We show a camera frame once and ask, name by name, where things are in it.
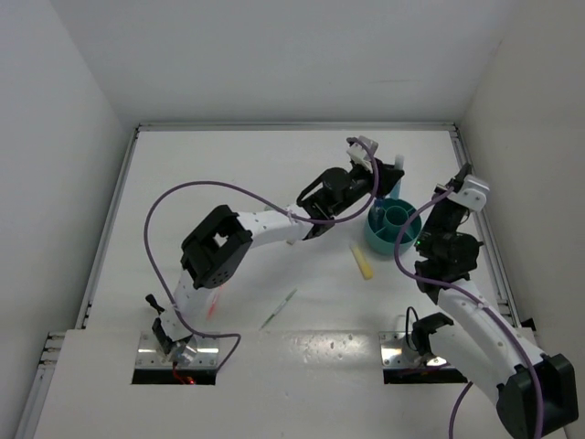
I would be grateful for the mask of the blue correction tape pen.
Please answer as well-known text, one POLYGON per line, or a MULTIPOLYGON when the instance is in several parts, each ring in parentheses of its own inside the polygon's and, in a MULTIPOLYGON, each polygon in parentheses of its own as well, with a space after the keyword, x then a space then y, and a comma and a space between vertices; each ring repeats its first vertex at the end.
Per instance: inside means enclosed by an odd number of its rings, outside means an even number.
POLYGON ((383 219, 385 216, 384 210, 384 199, 376 198, 369 213, 369 217, 372 221, 372 229, 379 230, 383 227, 383 219))

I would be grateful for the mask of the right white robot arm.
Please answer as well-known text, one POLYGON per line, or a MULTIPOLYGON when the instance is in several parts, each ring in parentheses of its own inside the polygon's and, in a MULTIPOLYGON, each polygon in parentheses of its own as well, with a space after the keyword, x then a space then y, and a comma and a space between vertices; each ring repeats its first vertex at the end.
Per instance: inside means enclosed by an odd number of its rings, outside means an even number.
POLYGON ((435 188, 414 245, 415 276, 441 310, 416 322, 411 340, 421 356, 445 359, 477 387, 512 437, 541 438, 578 419, 575 370, 565 356, 549 356, 523 337, 471 279, 482 243, 458 228, 488 194, 469 164, 435 188))

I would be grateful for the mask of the blue highlighter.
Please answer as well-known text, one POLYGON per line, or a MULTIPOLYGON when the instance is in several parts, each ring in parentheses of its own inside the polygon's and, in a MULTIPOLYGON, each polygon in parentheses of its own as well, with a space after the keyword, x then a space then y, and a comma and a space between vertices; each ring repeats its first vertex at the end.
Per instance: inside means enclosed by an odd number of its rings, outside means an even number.
MULTIPOLYGON (((402 170, 404 168, 404 156, 403 155, 396 155, 394 160, 394 167, 397 170, 402 170)), ((395 184, 392 188, 391 192, 389 193, 388 197, 391 199, 399 199, 401 190, 401 179, 395 184)))

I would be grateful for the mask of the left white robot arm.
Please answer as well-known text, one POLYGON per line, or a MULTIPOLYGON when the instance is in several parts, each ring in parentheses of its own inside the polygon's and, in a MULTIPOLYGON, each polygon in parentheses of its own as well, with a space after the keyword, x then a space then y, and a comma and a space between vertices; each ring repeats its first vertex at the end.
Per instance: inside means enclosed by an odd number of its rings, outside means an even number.
POLYGON ((186 318, 200 312, 211 293, 234 275, 249 250, 317 238, 362 197, 388 195, 403 175, 403 170, 383 162, 376 171, 358 164, 350 170, 331 167, 284 211, 236 212, 227 205, 215 207, 181 244, 182 272, 170 293, 171 309, 157 310, 153 332, 164 355, 181 360, 196 335, 186 326, 186 318))

